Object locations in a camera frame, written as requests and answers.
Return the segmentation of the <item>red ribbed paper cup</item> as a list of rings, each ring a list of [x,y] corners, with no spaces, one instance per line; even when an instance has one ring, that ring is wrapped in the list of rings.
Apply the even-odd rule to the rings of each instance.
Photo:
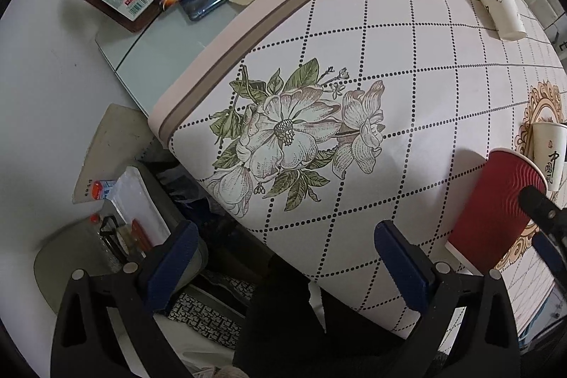
[[[512,149],[492,149],[445,244],[472,274],[494,269],[528,225],[519,205],[527,186],[548,192],[545,176],[529,158]]]

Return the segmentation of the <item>white cup with black calligraphy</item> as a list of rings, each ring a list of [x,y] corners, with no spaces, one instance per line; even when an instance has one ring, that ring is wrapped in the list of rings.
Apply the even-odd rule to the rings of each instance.
[[[566,156],[566,126],[553,122],[532,125],[533,160],[545,176],[548,190],[560,189]]]

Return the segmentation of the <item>plain white paper cup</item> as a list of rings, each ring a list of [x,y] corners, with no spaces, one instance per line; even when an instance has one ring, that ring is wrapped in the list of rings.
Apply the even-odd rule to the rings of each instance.
[[[527,36],[515,0],[479,0],[488,10],[496,30],[507,41],[517,41]]]

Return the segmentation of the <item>floral checked tablecloth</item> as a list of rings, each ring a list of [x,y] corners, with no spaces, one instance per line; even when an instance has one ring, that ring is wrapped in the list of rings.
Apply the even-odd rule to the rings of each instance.
[[[479,0],[256,0],[158,99],[149,125],[254,237],[406,337],[373,244],[392,220],[434,261],[492,149],[566,117],[542,26],[503,41]]]

